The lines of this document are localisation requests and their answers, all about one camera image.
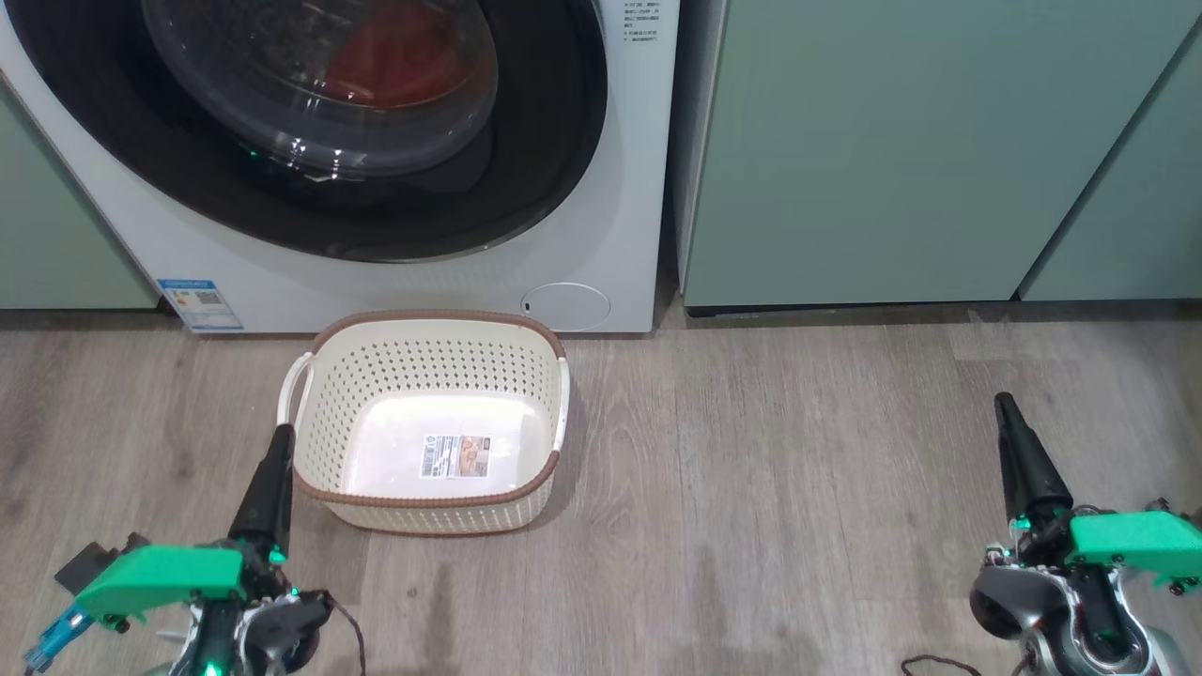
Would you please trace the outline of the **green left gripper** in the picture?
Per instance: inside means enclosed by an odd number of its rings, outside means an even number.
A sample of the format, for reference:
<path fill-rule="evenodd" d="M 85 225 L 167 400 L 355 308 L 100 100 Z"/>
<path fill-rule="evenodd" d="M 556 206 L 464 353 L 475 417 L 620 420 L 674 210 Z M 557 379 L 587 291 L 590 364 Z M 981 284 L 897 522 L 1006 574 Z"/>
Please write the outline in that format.
<path fill-rule="evenodd" d="M 117 556 L 75 595 L 91 619 L 117 625 L 144 621 L 155 607 L 233 601 L 237 607 L 292 593 L 278 564 L 288 555 L 293 502 L 294 428 L 279 423 L 230 526 L 240 545 L 149 545 Z"/>

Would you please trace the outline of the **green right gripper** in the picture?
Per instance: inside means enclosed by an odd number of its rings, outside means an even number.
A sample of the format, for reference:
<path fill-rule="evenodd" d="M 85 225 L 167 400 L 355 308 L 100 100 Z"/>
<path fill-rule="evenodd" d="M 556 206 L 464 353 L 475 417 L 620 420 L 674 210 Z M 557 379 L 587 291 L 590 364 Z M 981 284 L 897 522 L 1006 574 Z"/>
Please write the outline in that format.
<path fill-rule="evenodd" d="M 994 398 L 996 450 L 1012 544 L 986 547 L 983 567 L 1120 568 L 1154 575 L 1173 593 L 1196 593 L 1201 577 L 1200 522 L 1165 509 L 1099 511 L 1075 508 L 1069 485 L 1039 433 L 1008 392 Z"/>

